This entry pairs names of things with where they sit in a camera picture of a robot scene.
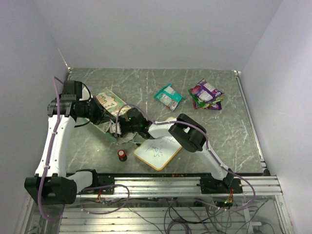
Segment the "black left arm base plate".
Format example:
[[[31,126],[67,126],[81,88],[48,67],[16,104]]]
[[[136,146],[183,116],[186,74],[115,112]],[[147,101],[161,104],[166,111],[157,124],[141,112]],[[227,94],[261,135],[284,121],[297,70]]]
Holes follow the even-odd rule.
[[[103,195],[112,195],[114,193],[115,179],[110,175],[99,175],[95,182],[86,188],[84,188],[81,193],[99,193]]]

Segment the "purple Fox's berries candy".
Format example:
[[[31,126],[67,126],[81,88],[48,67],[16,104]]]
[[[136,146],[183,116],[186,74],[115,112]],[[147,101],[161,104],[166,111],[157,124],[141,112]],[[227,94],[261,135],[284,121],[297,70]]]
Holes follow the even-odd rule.
[[[207,104],[204,107],[199,107],[198,104],[196,103],[195,100],[193,100],[193,107],[194,109],[208,109],[208,110],[221,110],[222,109],[222,105],[221,105],[221,101],[220,102],[215,102],[212,104]]]

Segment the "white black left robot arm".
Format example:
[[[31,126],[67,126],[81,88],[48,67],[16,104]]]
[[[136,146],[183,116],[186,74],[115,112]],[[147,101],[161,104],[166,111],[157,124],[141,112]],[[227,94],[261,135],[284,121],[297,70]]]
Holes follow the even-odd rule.
[[[116,118],[91,95],[84,83],[75,80],[64,82],[62,93],[57,93],[47,111],[48,134],[42,158],[34,176],[25,179],[24,187],[38,205],[73,204],[81,191],[93,194],[99,189],[94,169],[66,175],[68,143],[77,119],[86,118],[99,125]]]

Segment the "aluminium frame rail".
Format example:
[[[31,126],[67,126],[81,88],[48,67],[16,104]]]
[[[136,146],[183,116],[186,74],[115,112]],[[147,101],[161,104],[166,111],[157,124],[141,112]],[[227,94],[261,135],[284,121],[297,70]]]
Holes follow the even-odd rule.
[[[104,197],[206,197],[222,196],[229,194],[202,194],[197,184],[207,174],[100,174],[111,176],[115,179],[112,195]],[[266,196],[282,195],[282,189],[276,176],[243,176],[241,185],[243,193],[234,196]]]

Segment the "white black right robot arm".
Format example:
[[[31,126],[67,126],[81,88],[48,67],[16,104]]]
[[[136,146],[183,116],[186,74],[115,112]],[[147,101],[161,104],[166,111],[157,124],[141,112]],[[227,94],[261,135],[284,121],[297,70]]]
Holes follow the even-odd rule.
[[[147,120],[138,108],[131,108],[125,117],[116,117],[116,135],[138,133],[145,140],[173,137],[183,149],[195,153],[209,167],[216,189],[225,193],[232,187],[234,173],[212,149],[207,132],[186,114],[167,121]]]

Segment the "small yellow-framed whiteboard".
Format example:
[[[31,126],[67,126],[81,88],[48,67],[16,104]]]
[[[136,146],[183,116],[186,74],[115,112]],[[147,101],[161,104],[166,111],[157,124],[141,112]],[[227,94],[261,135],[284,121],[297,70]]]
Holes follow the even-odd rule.
[[[164,122],[156,122],[149,127],[151,139],[145,140],[134,150],[134,155],[157,171],[162,170],[180,151],[182,146],[169,133],[176,118],[169,117]]]

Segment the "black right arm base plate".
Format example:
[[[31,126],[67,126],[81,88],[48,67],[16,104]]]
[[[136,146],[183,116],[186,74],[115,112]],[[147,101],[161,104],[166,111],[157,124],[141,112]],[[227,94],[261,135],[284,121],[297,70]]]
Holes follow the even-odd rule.
[[[202,194],[229,194],[230,191],[233,191],[234,194],[243,193],[241,180],[238,178],[227,183],[212,177],[202,177],[197,186],[200,187]]]

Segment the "teal snack packet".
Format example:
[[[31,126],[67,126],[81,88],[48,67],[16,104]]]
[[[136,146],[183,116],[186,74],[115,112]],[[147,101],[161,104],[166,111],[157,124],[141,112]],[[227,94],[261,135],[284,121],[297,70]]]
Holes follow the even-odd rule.
[[[154,95],[154,99],[160,101],[171,111],[174,111],[184,97],[169,83]]]

